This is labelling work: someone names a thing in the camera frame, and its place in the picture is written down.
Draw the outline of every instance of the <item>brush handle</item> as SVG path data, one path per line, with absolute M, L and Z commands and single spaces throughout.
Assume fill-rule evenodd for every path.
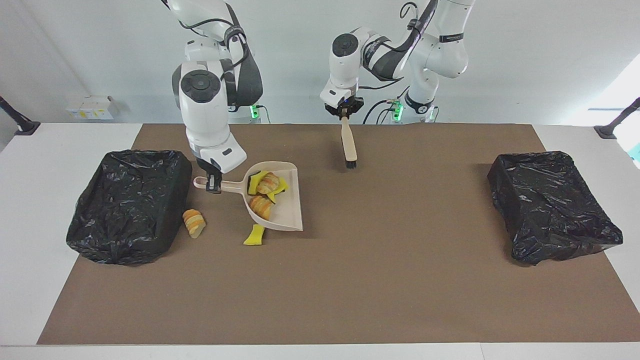
M 340 118 L 342 122 L 342 147 L 344 148 L 344 159 L 346 161 L 356 161 L 358 153 L 356 152 L 356 143 L 353 141 L 353 133 L 349 127 L 349 118 Z

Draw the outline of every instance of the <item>beige dustpan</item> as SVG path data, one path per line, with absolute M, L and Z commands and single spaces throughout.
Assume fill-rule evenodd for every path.
M 276 195 L 277 203 L 271 208 L 271 216 L 269 221 L 259 217 L 249 208 L 249 199 L 251 195 L 247 193 L 249 176 L 258 171 L 265 170 L 274 173 L 278 177 L 283 177 L 289 189 Z M 197 188 L 204 189 L 207 184 L 206 177 L 196 177 L 193 185 Z M 238 193 L 243 196 L 244 205 L 253 221 L 258 225 L 262 225 L 267 229 L 279 231 L 302 231 L 302 211 L 300 209 L 300 190 L 298 188 L 298 168 L 292 163 L 284 163 L 280 161 L 265 161 L 258 163 L 249 168 L 244 175 L 244 179 L 240 183 L 233 181 L 222 181 L 221 189 L 223 192 Z

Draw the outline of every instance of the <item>white table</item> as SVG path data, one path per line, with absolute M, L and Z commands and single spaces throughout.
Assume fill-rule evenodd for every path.
M 36 346 L 77 253 L 64 241 L 79 194 L 103 155 L 130 149 L 139 124 L 42 124 L 0 152 L 0 359 L 640 359 L 640 343 Z M 640 171 L 590 127 L 535 126 L 570 154 L 624 234 L 607 250 L 640 309 Z

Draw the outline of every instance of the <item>black plastic bag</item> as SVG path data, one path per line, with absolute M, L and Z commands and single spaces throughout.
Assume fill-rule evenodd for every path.
M 487 178 L 515 260 L 536 265 L 622 244 L 622 232 L 564 152 L 500 155 Z
M 96 263 L 150 263 L 182 224 L 191 163 L 179 151 L 107 153 L 80 195 L 67 244 Z

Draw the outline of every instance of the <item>brown surface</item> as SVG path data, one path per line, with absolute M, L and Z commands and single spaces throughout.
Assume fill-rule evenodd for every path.
M 305 231 L 266 231 L 236 194 L 193 190 L 207 228 L 182 228 L 139 267 L 79 258 L 39 344 L 640 341 L 640 315 L 604 254 L 514 264 L 486 174 L 544 151 L 531 126 L 235 126 L 249 158 L 300 170 Z M 144 125 L 135 149 L 190 155 L 182 125 Z M 194 164 L 197 174 L 202 174 Z

